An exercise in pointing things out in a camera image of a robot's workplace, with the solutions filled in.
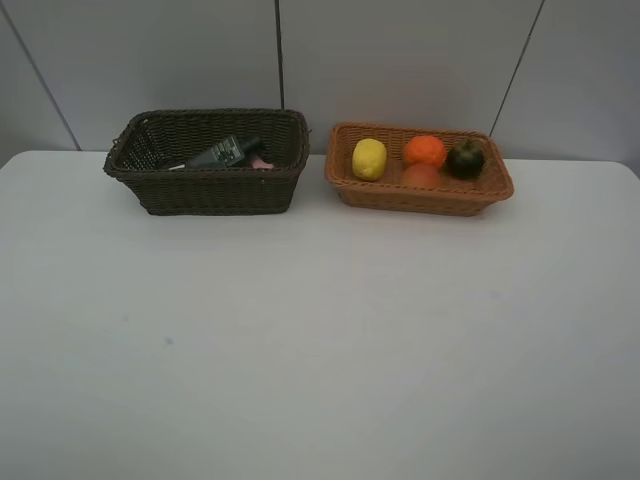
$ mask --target white wall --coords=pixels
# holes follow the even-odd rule
[[[269,0],[5,0],[82,149],[158,108],[280,106]]]
[[[640,173],[640,3],[548,0],[494,131],[507,157]]]
[[[281,0],[287,107],[312,149],[339,121],[489,132],[539,0]]]
[[[0,167],[25,150],[74,150],[1,10],[0,72]]]

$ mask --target bottle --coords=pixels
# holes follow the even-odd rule
[[[206,152],[187,160],[184,165],[170,168],[229,168],[238,165],[252,153],[264,148],[260,137],[252,136],[238,140],[235,135],[229,135],[220,143],[215,144]]]

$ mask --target toy fruit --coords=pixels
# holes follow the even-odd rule
[[[387,149],[373,138],[360,140],[353,151],[353,174],[360,180],[375,182],[384,173],[387,165]]]
[[[484,168],[484,152],[480,145],[468,138],[456,145],[447,155],[447,173],[461,180],[480,176]]]
[[[416,163],[404,171],[402,184],[407,187],[436,188],[440,186],[440,172],[433,165]]]
[[[442,167],[447,158],[447,149],[438,137],[420,135],[413,137],[404,146],[405,165],[427,163],[436,168]]]

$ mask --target orange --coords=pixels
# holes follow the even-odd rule
[[[426,163],[441,168],[447,158],[447,148],[438,137],[421,135],[413,137],[404,146],[405,165]]]

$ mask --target lemon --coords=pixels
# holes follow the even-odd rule
[[[353,151],[353,174],[360,180],[375,182],[387,165],[387,149],[373,138],[360,140]]]

